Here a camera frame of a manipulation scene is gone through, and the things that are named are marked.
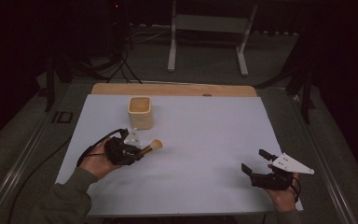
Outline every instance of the sleeve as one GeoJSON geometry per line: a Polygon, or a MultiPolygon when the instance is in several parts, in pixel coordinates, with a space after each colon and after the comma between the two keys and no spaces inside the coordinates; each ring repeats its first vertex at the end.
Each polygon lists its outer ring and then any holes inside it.
{"type": "Polygon", "coordinates": [[[278,224],[301,224],[300,216],[296,209],[288,212],[277,212],[278,224]]]}
{"type": "Polygon", "coordinates": [[[82,168],[76,167],[65,184],[55,184],[48,195],[34,207],[30,223],[83,223],[91,209],[87,190],[98,178],[82,168]]]}

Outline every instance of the table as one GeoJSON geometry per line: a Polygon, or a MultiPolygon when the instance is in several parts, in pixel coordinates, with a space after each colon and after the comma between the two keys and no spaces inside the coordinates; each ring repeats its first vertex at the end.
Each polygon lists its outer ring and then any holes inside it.
{"type": "MultiPolygon", "coordinates": [[[[83,107],[57,182],[65,181],[72,173],[83,151],[80,148],[128,123],[124,119],[126,103],[132,95],[152,95],[155,126],[139,135],[146,143],[158,136],[164,148],[91,186],[90,216],[273,211],[264,190],[251,187],[249,178],[241,172],[241,162],[258,173],[269,171],[268,162],[257,155],[260,147],[272,154],[281,152],[264,106],[252,87],[97,84],[83,107]],[[205,94],[213,97],[202,97],[205,94]],[[216,119],[222,111],[229,115],[216,119]],[[244,128],[241,134],[245,120],[252,131],[244,128]],[[269,125],[257,123],[260,120],[269,125]]],[[[301,203],[297,209],[302,210],[301,203]]]]}
{"type": "Polygon", "coordinates": [[[171,47],[168,60],[168,71],[173,72],[176,60],[176,29],[196,30],[196,31],[214,31],[243,34],[243,40],[236,47],[238,63],[240,65],[241,75],[248,76],[243,50],[251,32],[252,23],[255,17],[257,6],[252,7],[248,18],[223,18],[200,15],[186,15],[176,13],[176,0],[172,1],[172,25],[171,25],[171,47]]]}

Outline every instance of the brush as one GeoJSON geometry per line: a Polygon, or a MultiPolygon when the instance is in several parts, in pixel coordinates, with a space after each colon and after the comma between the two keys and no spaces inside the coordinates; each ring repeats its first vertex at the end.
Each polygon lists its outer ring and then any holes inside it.
{"type": "Polygon", "coordinates": [[[148,152],[151,152],[153,149],[160,149],[160,148],[162,148],[162,143],[158,139],[155,139],[149,146],[142,149],[138,154],[144,155],[148,152]]]}

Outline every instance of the small wooden bin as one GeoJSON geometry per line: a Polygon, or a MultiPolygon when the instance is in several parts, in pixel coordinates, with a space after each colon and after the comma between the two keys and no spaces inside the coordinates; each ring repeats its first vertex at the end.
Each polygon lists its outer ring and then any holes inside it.
{"type": "Polygon", "coordinates": [[[152,100],[149,97],[131,97],[128,113],[133,129],[145,130],[153,127],[152,100]]]}

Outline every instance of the tripod leg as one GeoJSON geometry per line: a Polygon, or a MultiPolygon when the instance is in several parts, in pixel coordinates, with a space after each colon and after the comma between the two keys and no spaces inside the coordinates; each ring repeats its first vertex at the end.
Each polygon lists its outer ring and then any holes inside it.
{"type": "Polygon", "coordinates": [[[312,82],[312,72],[308,71],[304,81],[303,97],[302,97],[302,104],[301,104],[301,114],[303,116],[303,119],[307,123],[310,123],[309,112],[310,112],[311,82],[312,82]]]}
{"type": "Polygon", "coordinates": [[[273,77],[273,78],[271,78],[265,82],[262,82],[260,84],[254,85],[253,87],[256,89],[264,89],[278,81],[283,80],[284,78],[298,76],[298,73],[300,73],[300,71],[301,71],[300,67],[293,68],[293,69],[289,70],[288,72],[280,73],[276,77],[273,77]]]}
{"type": "Polygon", "coordinates": [[[306,75],[307,75],[307,69],[299,69],[296,76],[293,76],[292,79],[290,79],[289,84],[286,86],[286,92],[289,95],[296,95],[298,91],[301,89],[301,87],[304,85],[306,75]]]}

